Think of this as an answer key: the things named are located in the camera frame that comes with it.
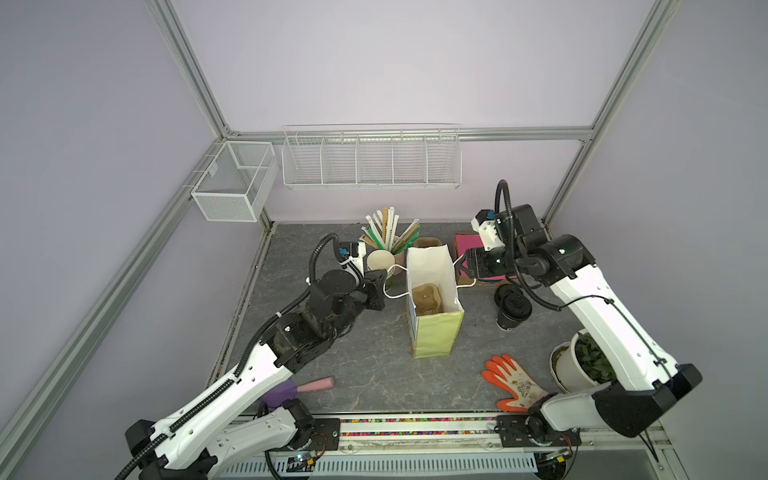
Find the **paper cups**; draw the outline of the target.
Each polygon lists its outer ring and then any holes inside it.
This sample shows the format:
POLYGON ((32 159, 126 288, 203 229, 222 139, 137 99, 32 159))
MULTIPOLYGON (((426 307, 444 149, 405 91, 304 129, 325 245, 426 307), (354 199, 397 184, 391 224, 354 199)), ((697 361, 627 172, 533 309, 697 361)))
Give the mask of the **paper cups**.
POLYGON ((382 270, 388 278, 391 278, 396 268, 395 256, 387 250, 374 250, 366 258, 366 265, 370 271, 382 270))

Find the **green white paper bag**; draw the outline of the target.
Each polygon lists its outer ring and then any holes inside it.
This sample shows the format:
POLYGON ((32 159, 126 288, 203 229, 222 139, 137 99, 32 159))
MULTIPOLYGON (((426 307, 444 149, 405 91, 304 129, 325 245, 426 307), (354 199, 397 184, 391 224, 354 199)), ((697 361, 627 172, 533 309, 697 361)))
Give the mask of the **green white paper bag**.
POLYGON ((412 355, 427 359, 449 355, 454 347, 465 310, 460 303, 456 267, 446 245, 410 248, 406 265, 406 301, 412 355))

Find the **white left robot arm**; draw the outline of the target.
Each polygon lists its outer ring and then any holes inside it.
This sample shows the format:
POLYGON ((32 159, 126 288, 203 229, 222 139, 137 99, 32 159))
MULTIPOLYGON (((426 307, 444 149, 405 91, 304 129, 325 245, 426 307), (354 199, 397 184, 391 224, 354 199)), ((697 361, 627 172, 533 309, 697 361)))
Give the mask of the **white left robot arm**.
POLYGON ((366 310, 385 307, 383 270, 365 271, 362 242, 325 235, 313 249, 305 290, 250 338, 238 363, 194 400, 126 432, 126 479, 213 479, 254 455, 308 445, 314 418, 298 400, 236 424, 248 407, 326 353, 366 310))

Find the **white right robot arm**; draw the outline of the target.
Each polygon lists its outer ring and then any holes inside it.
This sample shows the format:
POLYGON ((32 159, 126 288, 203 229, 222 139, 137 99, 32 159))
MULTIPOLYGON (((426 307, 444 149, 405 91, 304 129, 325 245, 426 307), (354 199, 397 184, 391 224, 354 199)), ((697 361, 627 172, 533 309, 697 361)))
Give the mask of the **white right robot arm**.
POLYGON ((531 206, 512 206, 506 181, 498 182, 493 209, 480 211, 472 228, 483 245, 461 255, 459 270, 476 280, 513 277, 540 306, 570 310, 616 375, 606 386, 538 401, 528 415, 530 430, 610 428, 636 437, 702 383, 695 365, 677 362, 635 320, 577 237, 551 239, 531 206))

